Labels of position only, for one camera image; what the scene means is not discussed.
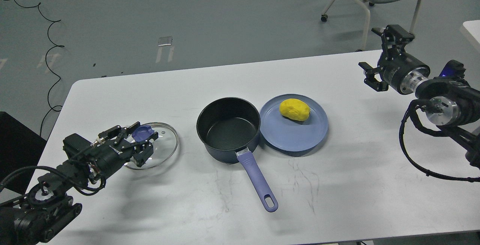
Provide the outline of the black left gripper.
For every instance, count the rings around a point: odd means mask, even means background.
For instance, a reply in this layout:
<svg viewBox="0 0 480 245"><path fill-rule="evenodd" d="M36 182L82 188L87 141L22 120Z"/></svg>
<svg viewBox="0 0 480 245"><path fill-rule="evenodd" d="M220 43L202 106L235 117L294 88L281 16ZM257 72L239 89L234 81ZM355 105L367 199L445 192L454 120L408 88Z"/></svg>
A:
<svg viewBox="0 0 480 245"><path fill-rule="evenodd" d="M129 127L116 125L98 134L97 143L101 145L92 147L88 155L106 179L124 164L126 168L154 168L159 165L158 133L133 133L140 125L139 121ZM131 147L129 143L142 144Z"/></svg>

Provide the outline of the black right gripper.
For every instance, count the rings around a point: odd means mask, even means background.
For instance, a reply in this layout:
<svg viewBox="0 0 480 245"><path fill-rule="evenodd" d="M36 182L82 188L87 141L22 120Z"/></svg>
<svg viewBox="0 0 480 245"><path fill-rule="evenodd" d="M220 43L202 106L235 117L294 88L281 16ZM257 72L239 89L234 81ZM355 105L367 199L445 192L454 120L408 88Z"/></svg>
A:
<svg viewBox="0 0 480 245"><path fill-rule="evenodd" d="M431 71L429 66L405 51L415 35L397 24L374 27L371 31L381 37L382 54L375 68L367 62L358 63L365 75L364 83L376 92L387 91L390 86L401 95L415 93Z"/></svg>

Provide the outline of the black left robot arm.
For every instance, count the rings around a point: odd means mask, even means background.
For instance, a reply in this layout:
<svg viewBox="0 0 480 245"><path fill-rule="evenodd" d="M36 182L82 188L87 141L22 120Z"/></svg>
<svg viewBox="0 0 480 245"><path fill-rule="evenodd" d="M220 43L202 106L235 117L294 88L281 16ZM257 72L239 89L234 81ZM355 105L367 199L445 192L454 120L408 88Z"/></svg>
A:
<svg viewBox="0 0 480 245"><path fill-rule="evenodd" d="M48 243L81 213L67 192L75 189L93 196L126 163L143 166L154 153L158 132L139 122L130 127L114 126L89 142L79 134L63 140L67 160L59 166L26 166L1 181L1 189L28 170L45 170L29 192L1 204L1 244L36 245Z"/></svg>

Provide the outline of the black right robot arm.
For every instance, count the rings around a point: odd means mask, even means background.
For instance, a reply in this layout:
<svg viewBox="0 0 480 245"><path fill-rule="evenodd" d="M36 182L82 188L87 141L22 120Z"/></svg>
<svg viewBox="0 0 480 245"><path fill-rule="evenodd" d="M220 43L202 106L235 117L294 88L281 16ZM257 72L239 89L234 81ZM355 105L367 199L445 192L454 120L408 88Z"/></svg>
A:
<svg viewBox="0 0 480 245"><path fill-rule="evenodd" d="M413 94L401 120L399 144L406 159L426 176L449 181L479 182L478 177L454 177L436 173L416 163L407 152L404 131L408 120L414 127L429 136L448 137L466 150L466 159L479 167L479 132L462 127L479 120L480 95L465 80L463 63L450 60L439 76L430 78L431 69L405 47L415 36L399 25L372 28L382 40L382 53L376 67L367 62L358 65L363 69L364 83L377 92L389 88L401 95Z"/></svg>

